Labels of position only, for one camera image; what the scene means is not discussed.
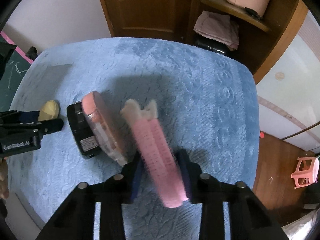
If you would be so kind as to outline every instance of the pink velcro surface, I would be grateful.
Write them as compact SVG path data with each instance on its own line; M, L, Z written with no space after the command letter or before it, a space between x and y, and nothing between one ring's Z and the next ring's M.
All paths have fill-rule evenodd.
M181 192L178 192L179 182L175 181L173 183L173 178L175 178L174 180L180 179L181 185L183 187L181 177L177 172L177 168L176 172L174 172L173 165L175 165L175 163L170 153L170 150L169 153L171 155L172 160L170 160L170 158L167 155L167 150L165 149L163 142L164 135L162 129L160 125L157 128L159 123L156 124L156 122L151 122L150 124L154 128L153 130L155 131L156 139L152 133L151 127L147 119L139 119L133 125L132 133L134 139L137 142L138 148L141 152L141 156L156 186L158 195L162 200L163 205L169 208L179 207L182 205L182 201L185 200L186 197L183 197L183 194ZM161 136L158 136L159 128L160 133L163 136L163 139L161 138Z

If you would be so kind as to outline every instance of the blue plush tablecloth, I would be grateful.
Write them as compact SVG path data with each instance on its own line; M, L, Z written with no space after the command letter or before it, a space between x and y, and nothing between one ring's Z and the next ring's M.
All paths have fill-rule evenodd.
M252 75L242 64L155 39L67 44L41 53L11 109L39 110L55 99L65 117L69 104L93 90L102 93L129 149L130 132L119 110L129 98L142 106L154 98L171 148L187 149L191 161L223 182L243 180L253 186L258 103ZM120 170L106 155L82 159L65 119L61 132L44 136L40 150L9 158L9 184L29 213L47 222L79 182L99 183ZM145 174L134 204L123 205L123 216L127 239L198 239L201 205L186 201L176 209L164 208ZM228 214L225 221L229 238Z

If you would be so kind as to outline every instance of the metal bolt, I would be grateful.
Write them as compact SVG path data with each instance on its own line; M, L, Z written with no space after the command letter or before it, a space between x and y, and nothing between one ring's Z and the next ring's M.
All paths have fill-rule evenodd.
M88 185L89 185L89 184L86 183L86 182L80 182L80 183L78 184L78 188L79 188L79 189L85 189Z
M247 185L243 181L240 180L240 181L236 182L236 186L238 188L245 188Z
M123 178L124 178L124 176L123 176L121 173L118 173L118 174L116 174L116 175L113 176L113 179L114 179L114 180L121 180L121 179L123 179Z
M210 179L210 174L208 174L208 173L201 173L201 174L200 174L200 178L201 178L201 179Z

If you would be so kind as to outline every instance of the brown wooden cabinet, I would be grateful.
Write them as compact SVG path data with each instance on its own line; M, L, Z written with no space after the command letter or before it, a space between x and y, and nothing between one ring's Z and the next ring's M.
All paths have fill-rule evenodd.
M114 37L183 42L191 0L101 0Z
M194 44L193 27L203 10L230 14L239 25L238 50L258 83L278 61L308 12L302 0L270 0L262 22L224 0L100 0L112 37L159 38Z

